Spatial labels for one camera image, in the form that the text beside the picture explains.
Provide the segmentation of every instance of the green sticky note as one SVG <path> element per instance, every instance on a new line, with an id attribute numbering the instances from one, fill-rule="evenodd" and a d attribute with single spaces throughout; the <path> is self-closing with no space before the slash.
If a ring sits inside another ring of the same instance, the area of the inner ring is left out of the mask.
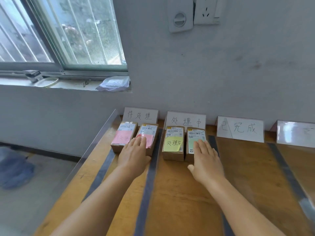
<path id="1" fill-rule="evenodd" d="M 179 152 L 182 149 L 183 138 L 170 136 L 165 138 L 164 151 L 165 152 Z"/>
<path id="2" fill-rule="evenodd" d="M 199 138 L 189 138 L 188 139 L 188 152 L 194 154 L 194 142 L 198 142 Z"/>

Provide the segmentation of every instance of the blue tape stripe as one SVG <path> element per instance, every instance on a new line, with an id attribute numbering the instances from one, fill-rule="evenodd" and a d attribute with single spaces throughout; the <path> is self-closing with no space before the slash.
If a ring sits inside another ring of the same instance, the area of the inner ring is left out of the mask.
<path id="1" fill-rule="evenodd" d="M 109 166 L 113 162 L 114 157 L 115 157 L 115 153 L 113 152 L 113 149 L 111 149 L 109 151 L 103 165 L 101 166 L 99 172 L 97 173 L 89 191 L 86 193 L 86 195 L 82 201 L 85 201 L 85 199 L 88 198 L 90 196 L 90 194 L 92 194 L 93 191 L 96 190 L 96 188 L 100 186 Z"/>
<path id="2" fill-rule="evenodd" d="M 208 141 L 211 145 L 212 148 L 214 148 L 217 153 L 218 153 L 218 156 L 220 157 L 220 153 L 218 151 L 218 146 L 216 144 L 216 140 L 215 140 L 215 136 L 211 136 L 209 135 L 208 136 Z M 223 220 L 223 230 L 224 230 L 224 235 L 225 236 L 235 236 L 234 233 L 233 233 L 233 230 L 229 224 L 229 222 L 227 221 L 225 215 L 222 213 L 222 220 Z"/>
<path id="3" fill-rule="evenodd" d="M 290 167 L 286 163 L 285 159 L 283 158 L 282 154 L 280 153 L 279 149 L 277 148 L 276 144 L 268 143 L 271 151 L 273 152 L 274 157 L 276 158 L 280 168 L 282 169 L 285 177 L 287 178 L 293 192 L 295 193 L 299 204 L 306 215 L 306 217 L 310 220 L 312 225 L 313 233 L 315 234 L 315 209 L 312 206 L 312 203 L 306 196 L 304 190 L 302 189 L 301 185 L 295 178 L 293 172 L 291 171 Z"/>
<path id="4" fill-rule="evenodd" d="M 138 217 L 136 221 L 136 229 L 135 229 L 134 236 L 144 235 L 148 208 L 149 208 L 150 198 L 153 191 L 154 179 L 156 175 L 158 152 L 160 148 L 162 133 L 163 133 L 163 129 L 160 129 L 158 139 L 155 143 L 155 147 L 153 150 L 152 160 L 149 166 L 148 174 L 147 174 L 146 186 L 144 187 L 142 201 L 141 201 L 141 205 L 140 205 L 140 209 L 139 209 L 139 213 L 138 213 Z"/>

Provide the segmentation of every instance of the window frame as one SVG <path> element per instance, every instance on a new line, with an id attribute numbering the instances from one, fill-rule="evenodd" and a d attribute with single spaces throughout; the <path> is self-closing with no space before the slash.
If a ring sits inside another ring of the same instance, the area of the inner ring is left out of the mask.
<path id="1" fill-rule="evenodd" d="M 128 75 L 125 65 L 67 64 L 65 67 L 66 56 L 60 51 L 63 47 L 55 39 L 55 34 L 48 25 L 49 20 L 41 8 L 38 8 L 39 4 L 34 3 L 34 0 L 20 1 L 54 62 L 0 62 L 0 75 L 16 77 L 29 69 L 65 79 L 105 79 Z"/>

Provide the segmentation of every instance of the gray wall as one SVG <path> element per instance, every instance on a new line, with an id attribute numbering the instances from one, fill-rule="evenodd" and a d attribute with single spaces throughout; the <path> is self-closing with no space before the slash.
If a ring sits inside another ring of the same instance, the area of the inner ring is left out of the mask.
<path id="1" fill-rule="evenodd" d="M 0 141 L 82 155 L 125 105 L 315 121 L 315 0 L 226 0 L 221 25 L 170 34 L 166 0 L 114 0 L 133 93 L 0 86 Z"/>

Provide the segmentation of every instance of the tile floor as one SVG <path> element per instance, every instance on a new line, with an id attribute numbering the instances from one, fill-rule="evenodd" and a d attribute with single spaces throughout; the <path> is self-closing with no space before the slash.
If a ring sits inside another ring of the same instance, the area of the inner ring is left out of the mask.
<path id="1" fill-rule="evenodd" d="M 26 185 L 0 188 L 0 235 L 32 235 L 62 194 L 76 163 L 20 152 L 35 165 L 35 176 Z"/>

